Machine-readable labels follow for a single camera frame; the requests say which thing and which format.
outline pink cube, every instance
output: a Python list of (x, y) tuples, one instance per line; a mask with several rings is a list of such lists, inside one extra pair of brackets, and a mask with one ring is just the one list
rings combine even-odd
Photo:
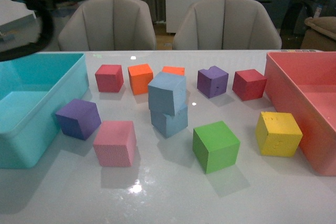
[(133, 121), (104, 121), (93, 142), (101, 166), (132, 166), (136, 147)]

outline pink plastic bin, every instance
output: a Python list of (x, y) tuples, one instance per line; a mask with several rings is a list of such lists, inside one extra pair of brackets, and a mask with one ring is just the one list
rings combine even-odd
[(269, 52), (265, 77), (276, 110), (297, 121), (312, 168), (336, 176), (336, 52)]

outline chair backrest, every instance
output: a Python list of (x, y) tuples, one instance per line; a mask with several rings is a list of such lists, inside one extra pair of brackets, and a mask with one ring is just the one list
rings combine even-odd
[(61, 51), (155, 50), (148, 4), (141, 0), (87, 0), (58, 36)]
[(281, 38), (255, 0), (201, 0), (187, 10), (174, 50), (280, 49)]

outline green cube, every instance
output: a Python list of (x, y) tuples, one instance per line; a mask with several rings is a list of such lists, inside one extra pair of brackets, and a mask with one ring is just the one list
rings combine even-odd
[(193, 151), (206, 174), (234, 165), (239, 146), (223, 121), (194, 128)]

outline blue cube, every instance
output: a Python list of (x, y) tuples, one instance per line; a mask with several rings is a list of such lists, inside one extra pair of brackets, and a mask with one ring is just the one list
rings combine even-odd
[(165, 137), (171, 137), (188, 126), (188, 106), (183, 105), (175, 116), (151, 110), (154, 127)]
[(148, 84), (151, 111), (176, 115), (186, 101), (186, 77), (160, 72)]

